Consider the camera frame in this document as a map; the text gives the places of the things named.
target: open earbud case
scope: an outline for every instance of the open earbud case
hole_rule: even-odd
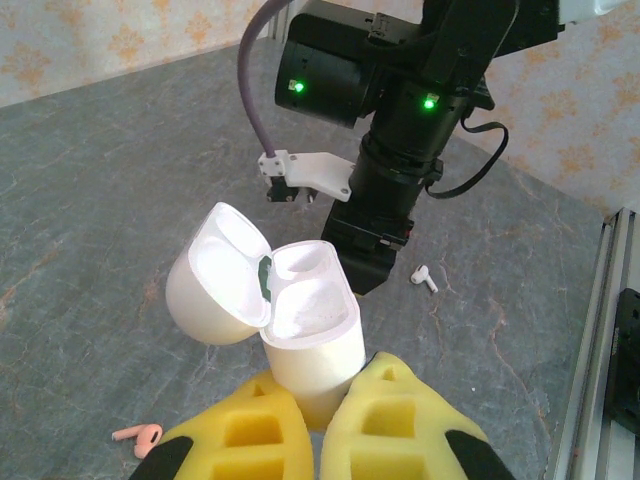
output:
[[[326,428],[365,363],[360,309],[333,245],[272,251],[225,203],[181,253],[166,294],[173,319],[195,340],[229,345],[260,332],[275,380],[310,429]]]

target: wallpaper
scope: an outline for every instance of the wallpaper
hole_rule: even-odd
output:
[[[239,41],[261,0],[0,0],[0,106]]]
[[[422,1],[336,3],[421,18]],[[505,123],[505,160],[605,215],[640,211],[640,0],[569,25],[556,42],[496,59],[487,83],[498,106],[468,123]],[[502,136],[458,134],[490,152]]]

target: white mount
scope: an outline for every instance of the white mount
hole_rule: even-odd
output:
[[[276,156],[265,153],[258,160],[260,172],[268,185],[272,177],[284,177],[289,187],[311,188],[341,202],[351,198],[349,177],[355,164],[331,153],[296,153],[276,150]]]

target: white earbud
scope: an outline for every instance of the white earbud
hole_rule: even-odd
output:
[[[423,282],[426,282],[429,286],[429,289],[433,293],[438,292],[438,286],[435,284],[431,276],[429,275],[429,269],[426,265],[420,265],[416,271],[411,275],[411,281],[416,285],[420,285]]]

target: gray marble table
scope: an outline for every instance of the gray marble table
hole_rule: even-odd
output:
[[[176,425],[267,368],[260,340],[206,347],[164,283],[218,201],[273,246],[318,238],[330,202],[272,205],[235,83],[236,49],[0,110],[0,478],[127,478],[113,430]],[[255,92],[277,144],[355,159],[344,130],[276,108],[279,47]],[[487,154],[453,139],[453,186]],[[564,414],[602,223],[504,163],[462,198],[421,198],[388,283],[360,299],[368,354],[403,358],[474,419],[518,479],[544,470]],[[435,296],[408,278],[428,264]],[[316,450],[321,439],[314,437]]]

